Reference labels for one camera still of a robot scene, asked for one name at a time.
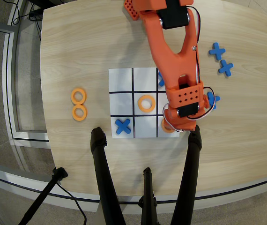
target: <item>wooden table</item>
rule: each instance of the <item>wooden table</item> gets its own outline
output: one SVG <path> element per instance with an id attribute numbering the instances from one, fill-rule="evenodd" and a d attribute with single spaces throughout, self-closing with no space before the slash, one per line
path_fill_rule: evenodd
<path id="1" fill-rule="evenodd" d="M 267 16 L 220 0 L 195 0 L 201 14 L 200 76 L 221 97 L 199 121 L 203 148 L 197 191 L 230 187 L 267 177 Z M 164 31 L 179 51 L 184 28 Z M 234 63 L 232 76 L 217 73 L 208 55 L 214 42 Z M 141 20 L 132 21 L 120 0 L 79 0 L 44 11 L 41 84 L 54 162 L 69 176 L 68 190 L 98 194 L 90 133 L 100 126 L 118 195 L 142 195 L 143 170 L 153 173 L 156 195 L 176 195 L 188 133 L 171 139 L 112 139 L 109 68 L 155 67 Z M 87 92 L 88 116 L 72 118 L 71 91 Z"/>

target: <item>black tripod leg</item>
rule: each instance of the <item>black tripod leg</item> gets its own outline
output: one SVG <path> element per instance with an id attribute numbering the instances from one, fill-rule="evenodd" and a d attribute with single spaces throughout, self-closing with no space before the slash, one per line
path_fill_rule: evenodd
<path id="1" fill-rule="evenodd" d="M 200 129 L 192 131 L 188 139 L 188 151 L 179 194 L 171 225 L 189 225 L 192 221 L 198 178 L 199 155 L 202 148 Z"/>
<path id="2" fill-rule="evenodd" d="M 106 161 L 105 146 L 107 146 L 105 134 L 100 127 L 97 127 L 91 134 L 91 152 L 94 158 L 97 185 L 105 223 L 107 225 L 125 225 L 111 179 L 109 165 Z"/>
<path id="3" fill-rule="evenodd" d="M 149 167 L 144 170 L 144 196 L 140 199 L 139 206 L 142 208 L 141 225 L 157 225 L 157 203 L 153 195 L 152 173 Z"/>

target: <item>orange robotic arm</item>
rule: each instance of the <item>orange robotic arm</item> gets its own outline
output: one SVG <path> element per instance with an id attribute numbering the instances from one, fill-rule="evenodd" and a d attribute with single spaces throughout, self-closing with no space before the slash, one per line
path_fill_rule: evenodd
<path id="1" fill-rule="evenodd" d="M 195 130 L 196 120 L 213 109 L 204 110 L 210 105 L 199 78 L 199 31 L 192 11 L 187 9 L 191 4 L 193 0 L 126 0 L 124 3 L 134 20 L 139 17 L 143 20 L 152 57 L 165 81 L 169 101 L 168 109 L 163 110 L 164 126 L 177 131 Z M 175 54 L 165 42 L 163 28 L 181 26 L 185 26 L 185 41 L 180 53 Z"/>

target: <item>orange ring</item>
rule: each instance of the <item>orange ring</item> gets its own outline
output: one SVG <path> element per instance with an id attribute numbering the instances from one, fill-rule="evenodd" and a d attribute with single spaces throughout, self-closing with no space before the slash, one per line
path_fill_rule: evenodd
<path id="1" fill-rule="evenodd" d="M 145 99 L 150 99 L 151 100 L 151 107 L 149 109 L 145 109 L 143 106 L 142 106 L 142 101 L 145 100 Z M 156 106 L 156 101 L 154 99 L 154 97 L 152 97 L 151 95 L 143 95 L 139 101 L 138 101 L 138 106 L 140 108 L 140 110 L 144 113 L 148 113 L 148 112 L 151 112 L 152 110 L 154 110 L 155 106 Z"/>
<path id="2" fill-rule="evenodd" d="M 82 117 L 79 117 L 77 114 L 76 114 L 76 109 L 81 109 L 83 111 L 83 116 Z M 72 109 L 72 116 L 75 120 L 77 121 L 82 121 L 84 120 L 86 117 L 87 117 L 87 109 L 86 107 L 84 107 L 83 105 L 75 105 Z"/>
<path id="3" fill-rule="evenodd" d="M 163 119 L 163 120 L 162 120 L 162 123 L 161 123 L 161 126 L 162 126 L 163 131 L 164 131 L 165 133 L 168 133 L 168 134 L 172 134 L 172 133 L 174 133 L 175 130 L 173 130 L 173 129 L 171 130 L 171 129 L 167 129 L 167 128 L 165 128 L 165 126 L 163 125 L 164 120 L 165 120 L 165 119 Z"/>
<path id="4" fill-rule="evenodd" d="M 75 94 L 79 92 L 82 94 L 82 99 L 80 101 L 77 101 L 75 99 Z M 73 104 L 75 105 L 81 105 L 86 101 L 87 95 L 86 92 L 84 91 L 84 89 L 82 88 L 75 88 L 72 92 L 71 92 L 71 101 L 73 102 Z"/>

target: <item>white game board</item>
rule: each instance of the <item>white game board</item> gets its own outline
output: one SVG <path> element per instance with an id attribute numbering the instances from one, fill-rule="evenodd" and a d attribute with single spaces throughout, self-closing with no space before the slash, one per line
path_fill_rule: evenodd
<path id="1" fill-rule="evenodd" d="M 111 110 L 111 133 L 113 138 L 179 137 L 179 133 L 168 134 L 163 131 L 163 107 L 168 103 L 165 87 L 161 87 L 157 68 L 109 69 L 109 90 Z M 143 95 L 151 95 L 156 106 L 149 113 L 142 112 L 138 100 Z M 144 100 L 145 108 L 151 106 Z M 131 132 L 117 134 L 116 120 L 122 123 L 129 119 L 127 126 Z"/>

